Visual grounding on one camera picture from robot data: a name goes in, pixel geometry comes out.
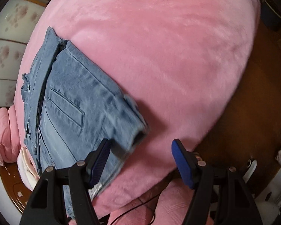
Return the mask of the blue denim jacket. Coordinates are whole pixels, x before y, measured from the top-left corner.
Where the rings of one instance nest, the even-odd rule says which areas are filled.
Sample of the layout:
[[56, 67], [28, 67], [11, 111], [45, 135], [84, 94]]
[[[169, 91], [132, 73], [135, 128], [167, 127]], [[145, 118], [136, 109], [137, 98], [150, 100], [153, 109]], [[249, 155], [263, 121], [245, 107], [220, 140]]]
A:
[[136, 103], [51, 27], [22, 79], [24, 143], [37, 173], [48, 166], [68, 168], [96, 150], [103, 139], [113, 141], [99, 182], [89, 192], [95, 198], [148, 132]]

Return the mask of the white folded garment blue print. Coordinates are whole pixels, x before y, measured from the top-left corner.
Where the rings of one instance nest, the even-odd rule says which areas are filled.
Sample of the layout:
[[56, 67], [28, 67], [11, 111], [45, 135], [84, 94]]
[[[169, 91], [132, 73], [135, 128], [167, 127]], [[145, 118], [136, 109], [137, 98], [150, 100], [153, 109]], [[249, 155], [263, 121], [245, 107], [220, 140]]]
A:
[[37, 179], [34, 177], [34, 175], [28, 170], [28, 167], [26, 166], [24, 162], [23, 155], [20, 153], [17, 158], [17, 165], [18, 165], [18, 171], [21, 177], [21, 180], [23, 184], [30, 190], [33, 191], [36, 184]]

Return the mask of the cream folded garment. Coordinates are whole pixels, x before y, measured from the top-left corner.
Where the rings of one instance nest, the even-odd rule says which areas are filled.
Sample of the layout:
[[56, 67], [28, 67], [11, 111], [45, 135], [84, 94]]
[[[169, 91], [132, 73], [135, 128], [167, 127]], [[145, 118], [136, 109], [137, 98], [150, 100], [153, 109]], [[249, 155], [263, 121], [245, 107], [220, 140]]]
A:
[[20, 154], [22, 157], [23, 165], [24, 165], [25, 175], [28, 179], [30, 186], [32, 188], [34, 188], [39, 180], [39, 175], [36, 172], [36, 169], [34, 168], [34, 166], [32, 165], [32, 163], [30, 161], [30, 158], [28, 155], [28, 149], [25, 147], [22, 147], [20, 149]]

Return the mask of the wooden headboard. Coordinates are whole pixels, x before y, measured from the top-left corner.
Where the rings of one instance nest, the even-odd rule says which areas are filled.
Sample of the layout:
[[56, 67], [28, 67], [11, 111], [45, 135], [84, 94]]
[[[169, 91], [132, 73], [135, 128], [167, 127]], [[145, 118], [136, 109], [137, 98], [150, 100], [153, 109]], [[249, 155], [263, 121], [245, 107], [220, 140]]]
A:
[[0, 166], [0, 178], [11, 202], [23, 214], [32, 191], [22, 182], [16, 163]]

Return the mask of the pink pillow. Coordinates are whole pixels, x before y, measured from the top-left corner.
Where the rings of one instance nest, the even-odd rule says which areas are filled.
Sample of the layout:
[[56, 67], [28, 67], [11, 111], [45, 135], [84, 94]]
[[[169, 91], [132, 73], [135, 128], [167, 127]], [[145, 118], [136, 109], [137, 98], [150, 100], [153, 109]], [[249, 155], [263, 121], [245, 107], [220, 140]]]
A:
[[4, 163], [15, 163], [20, 152], [20, 136], [14, 105], [0, 108], [0, 157]]

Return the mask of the pink plush bed blanket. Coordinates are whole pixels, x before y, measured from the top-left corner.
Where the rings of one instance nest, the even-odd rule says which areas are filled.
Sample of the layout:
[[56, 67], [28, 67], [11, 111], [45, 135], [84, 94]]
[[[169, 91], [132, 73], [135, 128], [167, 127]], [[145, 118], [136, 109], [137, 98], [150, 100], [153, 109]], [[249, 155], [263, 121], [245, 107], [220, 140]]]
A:
[[21, 143], [22, 76], [51, 27], [134, 100], [148, 125], [115, 179], [93, 198], [99, 217], [122, 208], [175, 169], [173, 139], [192, 150], [221, 116], [246, 67], [259, 15], [259, 0], [51, 0], [18, 75]]

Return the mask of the floral sliding wardrobe doors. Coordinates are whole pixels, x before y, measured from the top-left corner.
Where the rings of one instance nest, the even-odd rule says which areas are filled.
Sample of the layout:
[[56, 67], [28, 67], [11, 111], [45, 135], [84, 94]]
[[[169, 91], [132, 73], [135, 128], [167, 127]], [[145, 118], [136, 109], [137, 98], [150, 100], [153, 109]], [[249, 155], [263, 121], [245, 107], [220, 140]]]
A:
[[9, 0], [0, 11], [0, 107], [13, 104], [20, 64], [45, 7], [42, 0]]

